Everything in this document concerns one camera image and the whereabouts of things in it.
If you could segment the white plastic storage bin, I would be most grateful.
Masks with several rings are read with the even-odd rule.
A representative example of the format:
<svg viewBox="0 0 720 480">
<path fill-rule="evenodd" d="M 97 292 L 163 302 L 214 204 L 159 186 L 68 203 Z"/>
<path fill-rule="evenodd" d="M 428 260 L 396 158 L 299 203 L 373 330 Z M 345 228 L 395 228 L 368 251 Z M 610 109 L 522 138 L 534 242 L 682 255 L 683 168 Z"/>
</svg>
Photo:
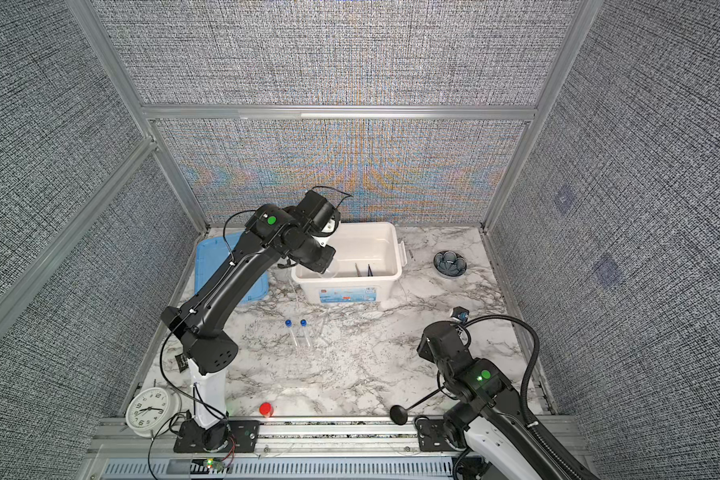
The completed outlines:
<svg viewBox="0 0 720 480">
<path fill-rule="evenodd" d="M 384 302 L 407 264 L 405 244 L 389 222 L 344 223 L 327 242 L 336 250 L 324 274 L 297 266 L 291 279 L 311 304 Z M 358 277 L 354 264 L 359 265 Z M 370 264 L 373 276 L 367 276 Z"/>
</svg>

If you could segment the blue capped test tube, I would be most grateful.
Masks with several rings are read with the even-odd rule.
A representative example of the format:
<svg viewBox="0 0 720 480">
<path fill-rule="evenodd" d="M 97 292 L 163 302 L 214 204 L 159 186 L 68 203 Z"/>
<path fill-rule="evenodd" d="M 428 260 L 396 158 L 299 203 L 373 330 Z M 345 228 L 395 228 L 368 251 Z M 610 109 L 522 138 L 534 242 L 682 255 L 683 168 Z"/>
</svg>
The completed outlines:
<svg viewBox="0 0 720 480">
<path fill-rule="evenodd" d="M 302 336 L 304 338 L 305 344 L 307 348 L 311 348 L 311 340 L 309 335 L 309 326 L 306 319 L 300 320 L 300 326 L 301 326 L 301 332 Z"/>
<path fill-rule="evenodd" d="M 287 320 L 285 321 L 285 326 L 286 326 L 286 328 L 287 328 L 287 331 L 289 332 L 289 335 L 290 335 L 290 338 L 291 338 L 291 341 L 292 341 L 294 347 L 295 347 L 296 349 L 298 349 L 298 348 L 299 348 L 299 342 L 298 342 L 298 337 L 297 337 L 297 335 L 296 335 L 296 333 L 295 333 L 295 330 L 294 330 L 293 322 L 292 322 L 290 319 L 287 319 Z"/>
</svg>

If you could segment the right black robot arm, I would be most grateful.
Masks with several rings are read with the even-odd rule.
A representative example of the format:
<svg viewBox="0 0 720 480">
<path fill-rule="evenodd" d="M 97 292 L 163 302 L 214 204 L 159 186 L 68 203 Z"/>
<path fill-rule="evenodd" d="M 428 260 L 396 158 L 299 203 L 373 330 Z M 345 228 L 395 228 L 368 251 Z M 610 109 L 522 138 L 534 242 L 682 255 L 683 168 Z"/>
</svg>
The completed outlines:
<svg viewBox="0 0 720 480">
<path fill-rule="evenodd" d="M 493 362 L 476 358 L 462 341 L 469 327 L 488 320 L 506 320 L 528 332 L 532 353 L 515 389 Z M 443 386 L 458 403 L 443 415 L 449 441 L 480 455 L 507 479 L 594 479 L 543 425 L 528 406 L 528 387 L 540 353 L 535 330 L 508 315 L 485 315 L 464 324 L 438 321 L 426 326 L 418 355 L 433 363 Z"/>
</svg>

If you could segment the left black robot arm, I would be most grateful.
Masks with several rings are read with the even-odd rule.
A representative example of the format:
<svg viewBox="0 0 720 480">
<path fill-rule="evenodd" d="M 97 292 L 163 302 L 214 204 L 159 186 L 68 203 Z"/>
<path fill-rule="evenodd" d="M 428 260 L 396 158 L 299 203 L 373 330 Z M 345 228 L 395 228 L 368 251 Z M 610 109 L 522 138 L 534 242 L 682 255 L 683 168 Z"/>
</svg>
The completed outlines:
<svg viewBox="0 0 720 480">
<path fill-rule="evenodd" d="M 336 250 L 327 244 L 341 223 L 339 207 L 308 190 L 295 206 L 264 204 L 251 210 L 238 242 L 200 290 L 179 307 L 167 307 L 161 321 L 182 346 L 191 391 L 171 388 L 192 400 L 193 412 L 180 427 L 180 443 L 206 452 L 232 448 L 225 401 L 227 367 L 239 347 L 225 324 L 249 290 L 273 265 L 303 266 L 323 274 Z"/>
</svg>

